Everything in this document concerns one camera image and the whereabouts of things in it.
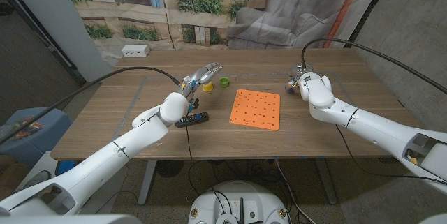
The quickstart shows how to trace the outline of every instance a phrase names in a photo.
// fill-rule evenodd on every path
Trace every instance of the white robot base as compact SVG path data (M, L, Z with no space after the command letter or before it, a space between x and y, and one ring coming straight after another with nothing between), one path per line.
M288 214L268 189L250 181L226 181L204 192L191 207L188 224L210 223L287 224Z

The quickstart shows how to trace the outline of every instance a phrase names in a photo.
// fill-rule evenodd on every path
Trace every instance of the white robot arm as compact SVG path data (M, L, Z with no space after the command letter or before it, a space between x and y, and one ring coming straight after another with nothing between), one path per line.
M131 158L168 133L168 126L179 121L185 111L198 106L194 92L221 70L211 63L184 79L178 92L172 92L163 104L136 117L133 129L53 179L36 184L0 202L0 216L42 216L77 214L89 197L118 172ZM48 203L35 197L43 189L55 186L61 193Z
M343 126L385 149L416 176L447 181L447 133L405 126L349 105L334 97L329 79L314 73L311 66L293 72L286 88L300 88L313 118ZM447 194L447 185L424 181Z

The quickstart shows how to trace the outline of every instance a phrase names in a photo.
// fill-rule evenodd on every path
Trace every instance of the backdrop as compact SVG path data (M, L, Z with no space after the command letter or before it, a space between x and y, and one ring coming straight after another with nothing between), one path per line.
M371 0L72 0L111 66L126 44L151 50L300 48L348 39ZM313 47L342 47L316 43Z

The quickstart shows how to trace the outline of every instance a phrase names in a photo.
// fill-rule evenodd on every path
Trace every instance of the black remote control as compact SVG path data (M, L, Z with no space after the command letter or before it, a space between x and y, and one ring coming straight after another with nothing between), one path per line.
M195 124L200 124L203 122L208 121L210 119L208 117L208 113L202 112L194 115L190 115L187 117L182 117L178 122L175 122L175 126L178 128L185 127L185 126L192 126Z

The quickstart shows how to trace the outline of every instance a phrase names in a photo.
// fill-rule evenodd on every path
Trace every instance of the white power strip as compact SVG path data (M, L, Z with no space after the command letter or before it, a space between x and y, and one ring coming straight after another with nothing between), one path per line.
M149 45L125 45L121 50L125 57L146 57L149 54Z

